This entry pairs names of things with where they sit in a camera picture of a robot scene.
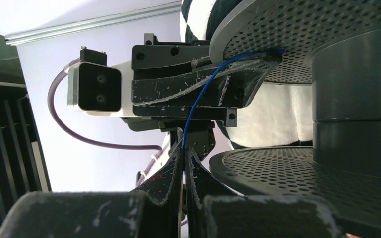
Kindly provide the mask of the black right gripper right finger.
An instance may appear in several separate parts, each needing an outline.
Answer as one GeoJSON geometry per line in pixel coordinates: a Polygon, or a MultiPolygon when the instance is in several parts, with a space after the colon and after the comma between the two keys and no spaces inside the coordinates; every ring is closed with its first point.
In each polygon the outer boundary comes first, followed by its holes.
{"type": "Polygon", "coordinates": [[[334,210],[321,199],[240,196],[184,150],[188,232],[191,238],[343,238],[334,210]]]}

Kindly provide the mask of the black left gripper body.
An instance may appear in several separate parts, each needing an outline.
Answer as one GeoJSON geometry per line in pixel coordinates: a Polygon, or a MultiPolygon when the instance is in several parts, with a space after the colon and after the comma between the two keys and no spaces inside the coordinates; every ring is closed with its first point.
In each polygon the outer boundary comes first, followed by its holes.
{"type": "MultiPolygon", "coordinates": [[[[160,42],[156,35],[146,33],[142,45],[191,45],[209,46],[209,41],[193,41],[191,43],[160,42]]],[[[133,105],[134,118],[124,118],[133,131],[147,131],[158,129],[162,132],[173,133],[173,143],[185,140],[186,146],[192,147],[203,159],[215,146],[214,123],[223,122],[234,124],[230,112],[236,107],[136,107],[133,105]]]]}

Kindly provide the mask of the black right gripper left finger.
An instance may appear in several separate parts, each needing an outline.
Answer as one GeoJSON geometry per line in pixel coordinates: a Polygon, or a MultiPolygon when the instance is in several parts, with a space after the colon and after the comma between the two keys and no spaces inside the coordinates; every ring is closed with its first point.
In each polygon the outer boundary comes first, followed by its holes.
{"type": "Polygon", "coordinates": [[[130,192],[30,192],[11,208],[0,238],[178,238],[183,150],[130,192]]]}

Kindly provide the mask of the dark grey cable spool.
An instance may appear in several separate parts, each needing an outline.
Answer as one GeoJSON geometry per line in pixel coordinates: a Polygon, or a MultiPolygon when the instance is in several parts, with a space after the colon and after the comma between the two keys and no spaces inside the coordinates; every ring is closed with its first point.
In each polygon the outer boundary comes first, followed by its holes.
{"type": "Polygon", "coordinates": [[[260,156],[246,193],[322,197],[341,226],[381,237],[381,0],[244,0],[211,39],[213,62],[285,50],[268,82],[312,83],[312,147],[245,149],[215,158],[260,156]]]}

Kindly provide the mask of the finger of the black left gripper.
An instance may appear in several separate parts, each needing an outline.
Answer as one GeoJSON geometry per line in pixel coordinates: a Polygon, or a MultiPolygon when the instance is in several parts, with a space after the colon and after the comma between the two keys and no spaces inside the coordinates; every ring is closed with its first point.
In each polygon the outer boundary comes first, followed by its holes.
{"type": "Polygon", "coordinates": [[[132,48],[132,70],[135,80],[156,79],[191,72],[201,60],[210,64],[209,46],[135,45],[132,48]]]}
{"type": "Polygon", "coordinates": [[[132,80],[136,107],[246,107],[281,63],[280,54],[241,55],[232,62],[198,65],[188,73],[132,80]]]}

